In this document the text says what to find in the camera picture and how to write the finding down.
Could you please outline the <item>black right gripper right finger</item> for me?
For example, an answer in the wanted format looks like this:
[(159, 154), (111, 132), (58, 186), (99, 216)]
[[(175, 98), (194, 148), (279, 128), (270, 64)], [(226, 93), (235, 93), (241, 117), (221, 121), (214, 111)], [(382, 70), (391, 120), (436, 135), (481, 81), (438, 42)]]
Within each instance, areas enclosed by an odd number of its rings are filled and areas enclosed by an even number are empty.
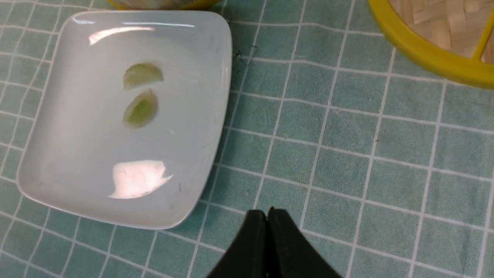
[(267, 277), (341, 277), (307, 241), (286, 210), (270, 208), (267, 221), (270, 234), (267, 249)]

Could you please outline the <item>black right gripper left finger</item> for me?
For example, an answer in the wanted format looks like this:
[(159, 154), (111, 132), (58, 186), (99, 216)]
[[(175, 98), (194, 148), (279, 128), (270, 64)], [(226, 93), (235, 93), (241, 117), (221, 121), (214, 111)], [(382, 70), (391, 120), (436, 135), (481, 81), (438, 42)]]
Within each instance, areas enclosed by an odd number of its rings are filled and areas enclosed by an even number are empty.
[(235, 239), (208, 278), (265, 278), (266, 232), (265, 213), (247, 211)]

